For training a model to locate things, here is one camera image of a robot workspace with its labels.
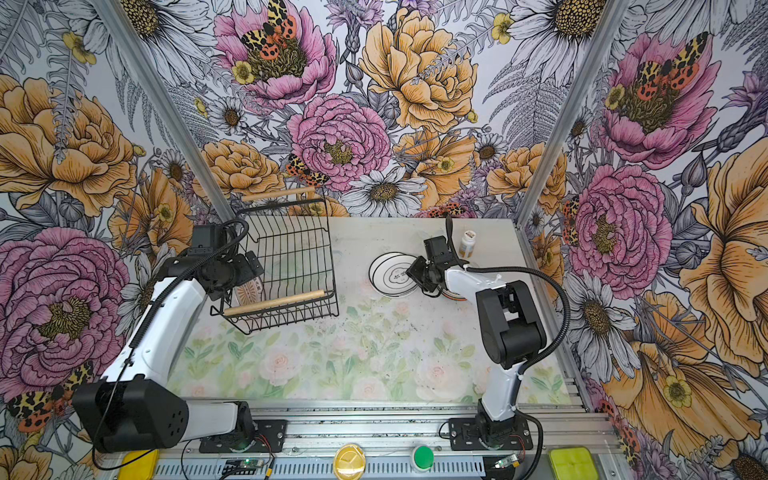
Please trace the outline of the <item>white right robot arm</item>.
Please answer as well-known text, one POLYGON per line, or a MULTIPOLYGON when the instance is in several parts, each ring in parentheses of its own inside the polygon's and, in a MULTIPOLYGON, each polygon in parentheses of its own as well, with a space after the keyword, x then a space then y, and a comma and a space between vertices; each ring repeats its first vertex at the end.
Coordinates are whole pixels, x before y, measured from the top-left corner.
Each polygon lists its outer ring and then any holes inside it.
POLYGON ((424 241, 425 256, 407 268, 407 276, 427 293, 454 293, 474 305, 481 340, 495 364, 472 418, 452 418, 448 435, 454 451, 528 450, 534 447, 518 397, 523 375, 545 351, 547 334, 528 283, 506 280, 505 273, 545 279, 521 266, 471 267, 444 236, 424 241))

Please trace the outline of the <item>cream plate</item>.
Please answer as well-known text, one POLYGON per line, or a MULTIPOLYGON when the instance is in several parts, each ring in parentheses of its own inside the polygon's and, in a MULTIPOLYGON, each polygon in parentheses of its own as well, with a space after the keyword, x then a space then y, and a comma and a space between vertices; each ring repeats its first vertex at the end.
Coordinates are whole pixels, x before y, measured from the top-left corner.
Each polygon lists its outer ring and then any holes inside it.
POLYGON ((459 295, 459 294, 456 294, 456 293, 454 293, 454 292, 451 292, 451 291, 449 291, 449 290, 443 290, 443 291, 441 292, 441 294, 442 294, 442 295, 443 295, 445 298, 448 298, 448 299, 450 299, 450 300, 453 300, 453 301, 465 301, 465 298, 464 298, 463 296, 461 296, 461 295, 459 295))

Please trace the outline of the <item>black wire dish rack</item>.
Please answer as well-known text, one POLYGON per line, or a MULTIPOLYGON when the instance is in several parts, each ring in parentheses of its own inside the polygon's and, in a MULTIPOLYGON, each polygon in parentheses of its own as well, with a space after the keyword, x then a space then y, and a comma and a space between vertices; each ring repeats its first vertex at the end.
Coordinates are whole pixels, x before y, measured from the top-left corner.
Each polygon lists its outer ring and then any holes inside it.
POLYGON ((314 187, 245 196, 237 217, 249 225, 240 243, 264 267, 260 303, 239 306, 235 289, 210 314, 243 334, 339 315, 330 199, 314 187))

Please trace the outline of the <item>large white back plate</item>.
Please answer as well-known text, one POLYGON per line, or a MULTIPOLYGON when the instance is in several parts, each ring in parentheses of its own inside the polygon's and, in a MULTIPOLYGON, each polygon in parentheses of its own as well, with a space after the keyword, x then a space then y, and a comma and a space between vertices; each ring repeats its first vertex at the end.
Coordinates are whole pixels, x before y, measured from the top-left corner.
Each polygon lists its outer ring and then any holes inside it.
POLYGON ((371 286, 379 294, 390 298, 410 294, 418 288, 416 282, 407 274, 408 268, 415 260, 415 256, 402 252, 379 255, 368 269, 371 286))

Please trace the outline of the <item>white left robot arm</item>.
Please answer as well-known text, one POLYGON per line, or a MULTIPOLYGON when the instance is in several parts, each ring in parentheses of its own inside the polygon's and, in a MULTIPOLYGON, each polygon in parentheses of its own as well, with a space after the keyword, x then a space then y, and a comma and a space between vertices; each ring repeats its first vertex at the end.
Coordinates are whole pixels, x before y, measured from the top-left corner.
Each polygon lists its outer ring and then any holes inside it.
POLYGON ((127 344, 72 398, 95 451, 162 450, 205 438, 242 448, 255 441, 257 426, 246 403, 187 401, 168 388, 206 302, 263 273, 256 255, 240 247, 248 230, 242 219, 196 226, 190 246, 160 264, 149 305, 127 344))

